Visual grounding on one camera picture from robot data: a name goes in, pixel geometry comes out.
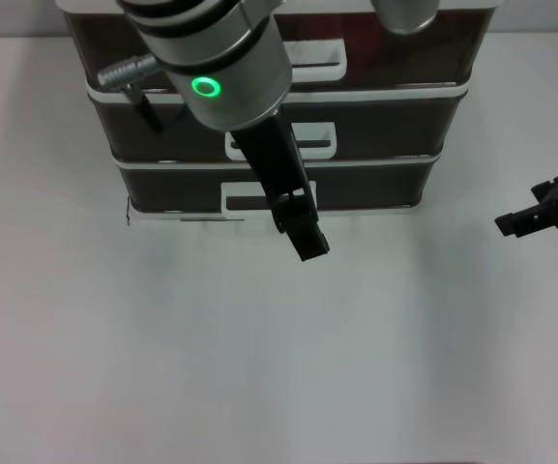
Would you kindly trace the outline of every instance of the metal cylinder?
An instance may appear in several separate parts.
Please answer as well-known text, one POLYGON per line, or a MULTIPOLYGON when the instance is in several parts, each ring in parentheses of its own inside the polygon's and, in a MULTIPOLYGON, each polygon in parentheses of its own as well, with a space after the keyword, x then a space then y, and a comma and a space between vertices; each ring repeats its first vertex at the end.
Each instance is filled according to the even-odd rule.
POLYGON ((253 126, 272 115, 287 96, 292 69, 277 24, 270 17, 267 25, 258 27, 264 30, 256 44, 225 68, 203 74, 167 71, 205 126, 217 131, 253 126))
POLYGON ((98 73, 98 82, 106 88, 117 89, 129 84, 134 84, 150 75, 162 71, 161 65, 154 55, 143 55, 116 63, 104 68, 98 73))
POLYGON ((291 63, 272 17, 280 0, 118 1, 205 126, 255 125, 289 92, 291 63))
POLYGON ((440 0, 371 0, 380 21, 394 34, 415 34, 437 15, 440 0))

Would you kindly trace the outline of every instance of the white drawer handle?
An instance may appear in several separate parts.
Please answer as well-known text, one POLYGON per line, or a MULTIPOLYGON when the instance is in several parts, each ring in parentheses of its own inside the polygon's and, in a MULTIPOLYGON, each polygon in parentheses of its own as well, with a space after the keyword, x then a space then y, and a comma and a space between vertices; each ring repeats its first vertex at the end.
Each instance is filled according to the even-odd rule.
POLYGON ((285 42, 295 84, 341 80, 347 73, 347 52, 343 39, 285 42))
MULTIPOLYGON (((291 127, 303 160, 329 160, 337 154, 335 123, 295 123, 291 127)), ((225 135, 224 151, 232 161, 246 161, 230 133, 225 135)))
MULTIPOLYGON (((317 205, 317 184, 314 181, 308 184, 317 205)), ((258 182, 230 182, 220 185, 220 210, 225 219, 272 218, 270 210, 264 209, 266 206, 266 194, 258 182)))

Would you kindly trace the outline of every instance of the drawer unit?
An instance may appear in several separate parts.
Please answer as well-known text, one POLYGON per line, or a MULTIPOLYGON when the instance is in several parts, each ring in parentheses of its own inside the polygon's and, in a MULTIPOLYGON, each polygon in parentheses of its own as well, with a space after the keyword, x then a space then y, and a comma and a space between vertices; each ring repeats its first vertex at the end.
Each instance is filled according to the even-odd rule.
MULTIPOLYGON (((306 167, 320 213, 340 213, 417 205, 438 158, 319 161, 306 167)), ((263 190, 246 164, 116 164, 132 206, 141 213, 238 219, 266 207, 263 190), (257 189, 238 188, 251 184, 257 189)))
MULTIPOLYGON (((156 134, 123 94, 88 87, 123 162, 244 161, 230 138, 192 116, 179 95, 148 94, 167 123, 156 134)), ((468 84, 427 89, 290 94, 283 105, 305 160, 384 160, 438 153, 468 84)))
MULTIPOLYGON (((470 74, 489 21, 501 0, 441 0, 441 10, 422 32, 391 34, 368 0, 287 0, 276 11, 289 43, 295 71, 325 65, 332 78, 295 79, 294 92, 354 91, 406 84, 462 83, 470 74), (316 41, 341 41, 341 53, 327 54, 316 41), (302 60, 302 49, 307 59, 302 60)), ((98 70, 148 52, 115 0, 57 0, 65 13, 88 78, 98 70)), ((169 89, 164 74, 146 89, 169 89)))

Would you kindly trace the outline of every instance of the white background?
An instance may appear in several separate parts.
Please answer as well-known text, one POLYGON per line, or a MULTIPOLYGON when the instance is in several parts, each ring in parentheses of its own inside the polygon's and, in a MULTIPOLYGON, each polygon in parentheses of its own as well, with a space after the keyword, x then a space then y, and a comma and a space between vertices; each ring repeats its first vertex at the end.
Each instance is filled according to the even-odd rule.
MULTIPOLYGON (((558 31, 558 0, 507 0, 491 30, 558 31)), ((67 34, 54 0, 0 0, 0 36, 53 34, 67 34)))
POLYGON ((558 34, 489 34, 420 207, 125 222, 70 39, 0 40, 0 464, 558 464, 558 34))

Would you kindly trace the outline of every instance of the green led ring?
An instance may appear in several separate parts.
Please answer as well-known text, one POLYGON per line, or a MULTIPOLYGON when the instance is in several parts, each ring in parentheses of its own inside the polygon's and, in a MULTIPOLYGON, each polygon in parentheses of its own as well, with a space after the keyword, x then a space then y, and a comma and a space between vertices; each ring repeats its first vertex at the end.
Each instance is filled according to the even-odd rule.
POLYGON ((192 89, 201 97, 212 99, 220 93, 220 84, 210 77, 198 77, 192 80, 192 89), (209 85, 212 87, 212 92, 202 92, 199 90, 200 85, 209 85))

